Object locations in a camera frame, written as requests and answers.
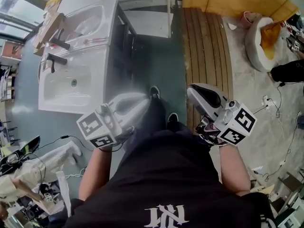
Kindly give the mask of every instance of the bathroom vanity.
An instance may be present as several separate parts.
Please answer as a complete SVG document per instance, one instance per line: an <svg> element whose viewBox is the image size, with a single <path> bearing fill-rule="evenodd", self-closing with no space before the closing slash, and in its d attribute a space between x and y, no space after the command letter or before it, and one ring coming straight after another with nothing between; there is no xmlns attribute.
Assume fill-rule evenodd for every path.
<svg viewBox="0 0 304 228"><path fill-rule="evenodd" d="M117 0L66 15L40 62L39 110L84 114L131 90L135 36Z"/></svg>

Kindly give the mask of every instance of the white cushion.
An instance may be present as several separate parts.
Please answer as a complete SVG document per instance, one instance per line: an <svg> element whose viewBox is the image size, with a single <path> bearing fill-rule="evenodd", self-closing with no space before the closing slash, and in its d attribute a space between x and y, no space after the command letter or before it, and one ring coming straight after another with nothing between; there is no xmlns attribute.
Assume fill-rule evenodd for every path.
<svg viewBox="0 0 304 228"><path fill-rule="evenodd" d="M249 57L251 64L261 72L269 72L272 68L278 65L278 61L281 58L283 49L283 39L279 36L277 42L275 43L275 56L272 60L269 60L261 45L261 28L272 24L273 20L271 18L260 18L254 21L248 30L245 37L246 52Z"/></svg>

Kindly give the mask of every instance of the black shirt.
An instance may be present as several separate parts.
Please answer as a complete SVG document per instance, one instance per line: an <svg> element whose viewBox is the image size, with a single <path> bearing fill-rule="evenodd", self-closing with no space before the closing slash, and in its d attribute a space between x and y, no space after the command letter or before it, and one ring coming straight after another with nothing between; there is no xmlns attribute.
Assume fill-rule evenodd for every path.
<svg viewBox="0 0 304 228"><path fill-rule="evenodd" d="M105 186L72 203L73 215L49 227L260 228L273 220L266 195L227 190L208 148L175 133L141 143Z"/></svg>

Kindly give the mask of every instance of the shoe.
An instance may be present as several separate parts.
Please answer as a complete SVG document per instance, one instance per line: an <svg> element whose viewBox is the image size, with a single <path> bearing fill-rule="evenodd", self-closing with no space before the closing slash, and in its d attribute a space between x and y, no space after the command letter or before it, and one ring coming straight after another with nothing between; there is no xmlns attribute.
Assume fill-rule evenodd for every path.
<svg viewBox="0 0 304 228"><path fill-rule="evenodd" d="M160 93L160 90L158 89L158 87L156 86L152 86L150 88L150 98L153 99L153 98L159 98L160 99L161 97L161 93Z"/></svg>
<svg viewBox="0 0 304 228"><path fill-rule="evenodd" d="M175 112L169 115L168 122L178 122L178 121L179 121L179 116Z"/></svg>
<svg viewBox="0 0 304 228"><path fill-rule="evenodd" d="M74 153L78 156L81 156L82 152L81 152L80 148L73 141L71 141L70 144L73 147Z"/></svg>
<svg viewBox="0 0 304 228"><path fill-rule="evenodd" d="M295 123L298 124L298 118L299 116L302 116L302 112L298 112L298 115L296 116L296 120L295 120Z"/></svg>

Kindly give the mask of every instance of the concrete floor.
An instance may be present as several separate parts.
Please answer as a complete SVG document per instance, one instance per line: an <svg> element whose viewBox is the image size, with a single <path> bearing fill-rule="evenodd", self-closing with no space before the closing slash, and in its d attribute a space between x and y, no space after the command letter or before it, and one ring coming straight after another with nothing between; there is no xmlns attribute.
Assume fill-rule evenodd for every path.
<svg viewBox="0 0 304 228"><path fill-rule="evenodd" d="M186 87L185 69L183 62L183 45L178 15L174 15L172 22L173 36L157 38L150 36L138 36L134 43L134 84L137 88L149 91L150 86L157 85L161 91L161 97L167 110L167 114L175 111L179 114L181 122L186 121ZM51 143L60 136L74 135L82 143L90 148L83 139L76 120L78 114L57 113L38 110L38 66L41 57L33 54L32 40L28 41L23 49L22 61L16 77L16 98L12 104L6 104L6 118L12 121L9 127L18 127L14 137L21 139L23 143L37 135L41 137L41 145ZM41 156L68 141L73 140L83 152L83 156L77 158L77 165L64 167L66 175L76 174L86 167L91 152L81 146L74 138L58 140L42 150L37 151ZM113 153L110 176L116 172L118 164L124 155L124 150ZM70 197L78 196L81 178L68 179Z"/></svg>
<svg viewBox="0 0 304 228"><path fill-rule="evenodd" d="M234 18L223 18L227 32L230 50L234 98L244 103L249 110L256 112L262 107L264 95L272 98L277 105L280 103L278 83L273 83L267 73L255 70L247 57L245 49L245 35L247 30L237 28L230 30L227 23L237 24ZM283 65L297 60L296 54L292 53L284 43L282 59L279 64ZM296 116L299 111L304 112L304 84L285 85L280 88L282 93L282 105L280 107L280 121L275 117L276 108L272 106L270 111L262 110L255 116L257 124L252 134L239 146L241 155L246 165L251 168L263 166L259 173L273 173L279 168L279 163L285 159L287 149L291 144ZM303 166L304 158L304 131L297 129L294 134L291 152L286 158L280 170L269 178L266 186L276 182L278 176L289 171L294 176L299 176L298 170Z"/></svg>

